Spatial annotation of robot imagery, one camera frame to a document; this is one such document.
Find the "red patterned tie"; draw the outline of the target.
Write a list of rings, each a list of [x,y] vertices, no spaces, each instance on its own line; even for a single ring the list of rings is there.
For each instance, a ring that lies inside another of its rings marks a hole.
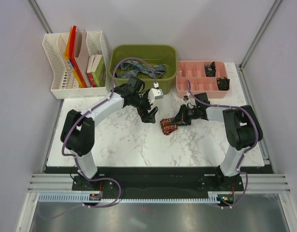
[[[160,121],[161,131],[164,135],[170,135],[178,130],[176,123],[173,124],[174,118],[165,118]]]

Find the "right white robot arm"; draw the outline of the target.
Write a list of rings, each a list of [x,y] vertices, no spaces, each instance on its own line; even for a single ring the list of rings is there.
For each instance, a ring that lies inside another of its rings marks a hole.
[[[250,105],[227,106],[211,104],[206,93],[194,95],[196,104],[180,106],[175,117],[163,119],[164,133],[171,133],[179,126],[190,126],[193,120],[222,122],[225,126],[229,147],[219,169],[222,174],[215,178],[216,187],[226,190],[232,185],[232,176],[240,173],[246,153],[262,140],[263,132]]]

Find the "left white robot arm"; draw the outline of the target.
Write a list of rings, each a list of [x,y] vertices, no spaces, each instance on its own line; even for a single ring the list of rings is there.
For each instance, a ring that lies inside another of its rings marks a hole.
[[[152,107],[155,100],[163,98],[158,83],[153,88],[141,92],[144,82],[129,78],[126,84],[114,87],[108,96],[85,111],[70,110],[67,113],[60,140],[62,155],[75,159],[79,173],[84,177],[83,185],[89,190],[98,188],[100,179],[95,174],[98,168],[94,163],[92,148],[95,143],[95,127],[116,111],[132,106],[137,109],[143,123],[155,123],[158,107]]]

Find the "pink divided organizer tray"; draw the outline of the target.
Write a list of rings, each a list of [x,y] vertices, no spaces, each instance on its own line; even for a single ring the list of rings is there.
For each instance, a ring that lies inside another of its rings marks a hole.
[[[216,79],[219,77],[228,77],[226,66],[224,62],[215,61],[216,77],[206,77],[204,65],[210,64],[213,61],[179,61],[178,72],[176,76],[176,92],[178,98],[183,98],[187,95],[188,80],[191,85],[191,92],[193,94],[206,93],[210,99],[222,99],[228,91],[219,91]]]

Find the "blue patterned tie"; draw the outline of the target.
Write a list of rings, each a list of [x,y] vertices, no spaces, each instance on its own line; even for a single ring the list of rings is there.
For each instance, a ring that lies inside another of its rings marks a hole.
[[[140,77],[141,75],[148,76],[150,78],[161,78],[166,73],[166,66],[164,64],[154,65],[149,68],[146,64],[143,64],[136,60],[127,60],[120,64],[121,74],[115,74],[115,77],[120,79],[128,79],[130,77]]]

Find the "rolled dark tie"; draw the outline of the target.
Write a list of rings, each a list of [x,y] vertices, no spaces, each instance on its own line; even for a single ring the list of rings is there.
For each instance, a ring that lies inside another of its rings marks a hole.
[[[211,62],[210,64],[205,64],[204,70],[205,70],[206,77],[216,77],[215,61]]]
[[[219,77],[216,79],[219,91],[228,91],[230,88],[230,79],[226,77]]]

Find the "olive green plastic bin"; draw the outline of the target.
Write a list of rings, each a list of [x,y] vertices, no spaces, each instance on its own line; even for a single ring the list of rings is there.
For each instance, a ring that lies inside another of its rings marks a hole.
[[[136,77],[144,82],[145,89],[153,88],[157,81],[164,94],[172,89],[177,72],[177,52],[173,47],[147,44],[116,47],[112,51],[108,71],[116,86]]]

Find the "green treehouse book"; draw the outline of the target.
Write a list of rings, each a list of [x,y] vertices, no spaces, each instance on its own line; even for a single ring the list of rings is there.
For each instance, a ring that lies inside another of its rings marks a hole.
[[[93,75],[94,75],[94,77],[98,78],[98,80],[99,80],[98,83],[100,84],[99,87],[105,87],[105,84],[106,84],[106,66],[105,66],[104,57],[99,62],[97,70]]]

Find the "red white book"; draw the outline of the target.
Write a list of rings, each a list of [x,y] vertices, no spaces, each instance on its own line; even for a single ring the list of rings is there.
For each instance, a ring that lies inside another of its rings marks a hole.
[[[98,83],[99,82],[98,78],[94,77],[93,74],[96,72],[99,62],[101,61],[102,58],[103,58],[103,55],[89,56],[86,73],[88,75],[88,78],[92,87],[100,86],[100,84]]]

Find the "white plastic file rack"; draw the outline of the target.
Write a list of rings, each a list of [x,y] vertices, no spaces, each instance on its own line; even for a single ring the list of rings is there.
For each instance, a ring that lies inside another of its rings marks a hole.
[[[58,100],[105,96],[111,89],[112,81],[108,75],[110,55],[104,31],[87,31],[85,36],[80,36],[79,43],[82,43],[82,38],[85,38],[82,48],[88,56],[103,55],[105,86],[80,88],[77,81],[79,72],[75,69],[75,64],[67,52],[69,33],[48,33],[44,35],[42,47],[54,74],[51,92]]]

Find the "beige folder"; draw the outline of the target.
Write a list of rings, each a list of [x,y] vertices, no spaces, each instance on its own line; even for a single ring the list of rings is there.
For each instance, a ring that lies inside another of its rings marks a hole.
[[[76,29],[74,58],[86,87],[91,87],[91,83],[86,72],[89,60],[89,51],[86,45],[86,36],[87,32],[85,30],[83,32],[80,32],[79,29]]]

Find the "orange red folder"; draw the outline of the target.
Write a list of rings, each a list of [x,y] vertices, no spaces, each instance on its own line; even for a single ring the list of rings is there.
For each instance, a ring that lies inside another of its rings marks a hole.
[[[72,26],[70,29],[67,46],[65,48],[63,57],[67,62],[66,67],[72,71],[72,74],[74,75],[75,80],[79,84],[79,88],[87,88],[74,58],[76,29],[77,29],[76,25]]]

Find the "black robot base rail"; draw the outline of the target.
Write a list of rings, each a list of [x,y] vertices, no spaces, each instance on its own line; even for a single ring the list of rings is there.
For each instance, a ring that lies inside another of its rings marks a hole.
[[[244,190],[239,175],[223,177],[217,167],[100,167],[93,178],[76,175],[72,190],[100,190],[114,199],[205,198],[210,191]]]

